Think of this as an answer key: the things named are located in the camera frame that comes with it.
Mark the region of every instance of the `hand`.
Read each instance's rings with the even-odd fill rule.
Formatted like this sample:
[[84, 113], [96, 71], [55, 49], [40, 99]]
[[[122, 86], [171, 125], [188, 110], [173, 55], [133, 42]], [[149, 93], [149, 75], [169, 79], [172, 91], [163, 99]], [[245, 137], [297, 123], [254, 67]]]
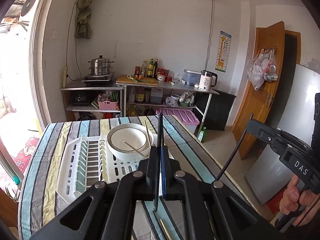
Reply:
[[[300, 196], [300, 191], [297, 188], [297, 184], [299, 182], [299, 178], [296, 175], [293, 175], [287, 189], [283, 193], [283, 198], [280, 201], [280, 211], [289, 215], [291, 211], [296, 211], [298, 209], [298, 200]], [[305, 213], [310, 209], [310, 207], [314, 204], [314, 202], [318, 199], [320, 195], [316, 195], [311, 192], [311, 190], [306, 190], [301, 194], [300, 204], [302, 206], [306, 206], [305, 210], [302, 212], [300, 216], [292, 223], [292, 225], [296, 226], [300, 220], [303, 218]], [[304, 218], [304, 220], [300, 223], [300, 226], [303, 226], [309, 223], [313, 217], [316, 215], [318, 209], [320, 208], [320, 201], [313, 207], [313, 209], [308, 213], [308, 215]]]

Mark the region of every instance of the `refrigerator door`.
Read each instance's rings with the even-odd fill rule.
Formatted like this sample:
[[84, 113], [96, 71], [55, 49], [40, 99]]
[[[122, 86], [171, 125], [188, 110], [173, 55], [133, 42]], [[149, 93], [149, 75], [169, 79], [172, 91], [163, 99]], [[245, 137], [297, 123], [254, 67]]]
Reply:
[[[296, 65], [288, 102], [278, 128], [311, 144], [315, 122], [315, 94], [320, 92], [320, 74]], [[292, 172], [279, 161], [279, 155], [267, 146], [245, 175], [261, 204], [277, 194], [290, 180]]]

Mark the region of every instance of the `black cloth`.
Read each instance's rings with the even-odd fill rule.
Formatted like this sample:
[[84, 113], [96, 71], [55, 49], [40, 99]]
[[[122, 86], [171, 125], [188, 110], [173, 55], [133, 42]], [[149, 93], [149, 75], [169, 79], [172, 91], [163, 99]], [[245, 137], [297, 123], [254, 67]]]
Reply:
[[290, 226], [284, 233], [288, 240], [319, 240], [320, 239], [320, 211], [313, 220], [301, 227]]

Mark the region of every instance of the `tablecloth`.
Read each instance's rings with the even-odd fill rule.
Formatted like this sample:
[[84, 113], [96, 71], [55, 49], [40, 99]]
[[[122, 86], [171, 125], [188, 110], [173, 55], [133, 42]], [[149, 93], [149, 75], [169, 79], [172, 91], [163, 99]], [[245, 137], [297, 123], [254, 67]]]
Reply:
[[[147, 121], [148, 128], [156, 133], [158, 124], [156, 116], [49, 124], [37, 145], [23, 180], [18, 210], [20, 240], [28, 240], [33, 233], [68, 206], [56, 193], [59, 167], [68, 142], [81, 135], [107, 134], [111, 128], [123, 123], [143, 124], [144, 120]], [[174, 159], [180, 162], [181, 169], [193, 174], [199, 180], [211, 183], [222, 166], [175, 116], [164, 116], [163, 122], [165, 144]], [[252, 205], [227, 173], [222, 176], [221, 181]], [[137, 203], [132, 231], [134, 240], [165, 240], [152, 211], [153, 202]], [[185, 238], [182, 207], [179, 201], [165, 201], [160, 197], [156, 215], [158, 219], [164, 220], [173, 240]]]

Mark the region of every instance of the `door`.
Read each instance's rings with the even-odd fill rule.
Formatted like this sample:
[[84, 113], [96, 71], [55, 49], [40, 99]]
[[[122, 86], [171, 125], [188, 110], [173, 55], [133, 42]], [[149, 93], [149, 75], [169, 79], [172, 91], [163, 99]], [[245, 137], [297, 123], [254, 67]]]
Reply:
[[[269, 114], [274, 96], [277, 91], [282, 61], [284, 56], [284, 22], [278, 22], [268, 28], [257, 28], [256, 44], [254, 55], [257, 55], [261, 49], [276, 49], [276, 71], [278, 80], [274, 82], [264, 82], [263, 85], [256, 91], [251, 83], [248, 83], [244, 98], [242, 100], [239, 112], [237, 114], [235, 124], [233, 125], [233, 134], [236, 141], [239, 141], [241, 134], [243, 133], [250, 114], [253, 113], [253, 118], [265, 122]], [[256, 138], [249, 134], [246, 134], [244, 140], [239, 148], [241, 159], [244, 159], [250, 148], [252, 147]]]

